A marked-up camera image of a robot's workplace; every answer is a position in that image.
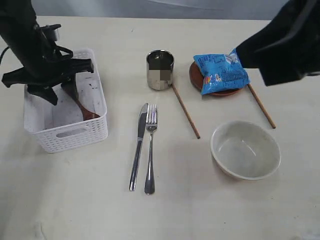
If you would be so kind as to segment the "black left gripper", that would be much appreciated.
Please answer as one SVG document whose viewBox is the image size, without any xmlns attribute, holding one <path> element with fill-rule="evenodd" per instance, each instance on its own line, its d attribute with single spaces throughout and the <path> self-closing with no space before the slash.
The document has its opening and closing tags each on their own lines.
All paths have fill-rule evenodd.
<svg viewBox="0 0 320 240">
<path fill-rule="evenodd" d="M 54 86 L 61 84 L 67 78 L 82 72 L 94 72 L 94 65 L 90 58 L 76 59 L 61 56 L 47 60 L 43 56 L 18 56 L 22 68 L 7 72 L 2 77 L 2 83 L 7 87 L 14 84 L 24 84 L 39 87 L 38 96 L 52 105 L 58 104 L 58 97 Z"/>
</svg>

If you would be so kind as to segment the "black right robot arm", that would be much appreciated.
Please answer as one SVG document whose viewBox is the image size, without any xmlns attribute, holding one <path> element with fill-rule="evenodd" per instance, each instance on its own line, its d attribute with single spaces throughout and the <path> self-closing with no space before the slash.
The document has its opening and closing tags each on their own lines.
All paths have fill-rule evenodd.
<svg viewBox="0 0 320 240">
<path fill-rule="evenodd" d="M 290 0 L 259 32 L 236 47 L 243 68 L 274 86 L 320 74 L 320 2 Z"/>
</svg>

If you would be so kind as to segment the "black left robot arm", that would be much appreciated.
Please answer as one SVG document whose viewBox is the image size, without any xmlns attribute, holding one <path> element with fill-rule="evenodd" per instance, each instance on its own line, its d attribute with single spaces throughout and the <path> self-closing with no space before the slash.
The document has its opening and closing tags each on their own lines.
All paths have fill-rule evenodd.
<svg viewBox="0 0 320 240">
<path fill-rule="evenodd" d="M 53 88 L 61 88 L 73 99 L 78 98 L 76 74 L 94 72 L 89 59 L 75 59 L 74 52 L 56 44 L 60 24 L 40 26 L 29 0 L 0 2 L 0 35 L 22 68 L 5 73 L 2 83 L 7 87 L 26 85 L 27 92 L 52 105 L 58 97 Z"/>
</svg>

